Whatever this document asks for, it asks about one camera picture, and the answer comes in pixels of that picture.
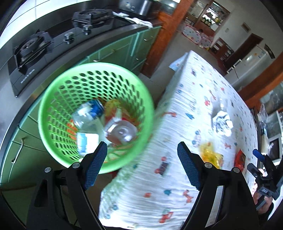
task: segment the white wall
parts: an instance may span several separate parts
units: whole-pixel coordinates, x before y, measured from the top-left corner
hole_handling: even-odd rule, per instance
[[[248,36],[254,33],[263,38],[259,46],[263,48],[266,43],[277,57],[283,51],[283,32],[270,12],[259,0],[231,1],[234,2],[235,9],[215,35],[213,43],[221,37],[236,51]],[[241,27],[244,22],[251,28],[249,33]]]
[[[63,7],[90,0],[27,0],[13,15],[0,37],[0,49],[18,31],[34,20]]]

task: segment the white tablecloth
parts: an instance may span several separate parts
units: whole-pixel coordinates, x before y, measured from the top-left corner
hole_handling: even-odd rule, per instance
[[[234,125],[230,137],[214,133],[211,127],[219,98],[227,99]],[[193,51],[159,102],[148,146],[103,190],[99,211],[103,225],[148,230],[181,227],[198,195],[177,156],[181,141],[197,154],[199,144],[211,142],[214,151],[224,156],[222,169],[226,170],[234,166],[235,154],[241,149],[246,155],[243,174],[252,188],[254,178],[246,166],[257,162],[252,156],[257,132],[250,111],[229,83]]]

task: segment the screw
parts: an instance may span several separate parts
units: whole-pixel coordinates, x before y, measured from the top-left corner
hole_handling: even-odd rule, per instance
[[[235,173],[239,173],[239,172],[240,172],[240,170],[239,170],[238,168],[233,168],[233,171],[234,171]]]
[[[72,167],[73,167],[74,169],[76,169],[76,168],[80,167],[80,164],[76,162],[76,163],[73,164]]]
[[[50,167],[47,167],[46,169],[44,169],[44,171],[45,171],[46,173],[48,173],[48,172],[51,171],[51,168],[50,168]]]
[[[209,168],[209,169],[212,168],[212,164],[211,164],[211,163],[205,163],[204,166],[205,166],[206,168]]]

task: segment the stove burner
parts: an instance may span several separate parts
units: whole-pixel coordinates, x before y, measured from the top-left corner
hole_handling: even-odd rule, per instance
[[[50,35],[44,31],[37,32],[24,40],[19,46],[13,49],[16,66],[25,74],[30,65],[37,62],[45,53],[51,52],[49,46],[53,42]]]
[[[93,24],[113,17],[114,16],[111,10],[92,9],[75,12],[72,20],[76,22]]]

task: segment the white refrigerator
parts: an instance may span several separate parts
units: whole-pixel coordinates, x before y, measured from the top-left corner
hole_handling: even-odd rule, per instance
[[[224,78],[239,91],[250,84],[270,64],[272,59],[268,52],[256,46],[243,59],[239,59],[228,71]]]

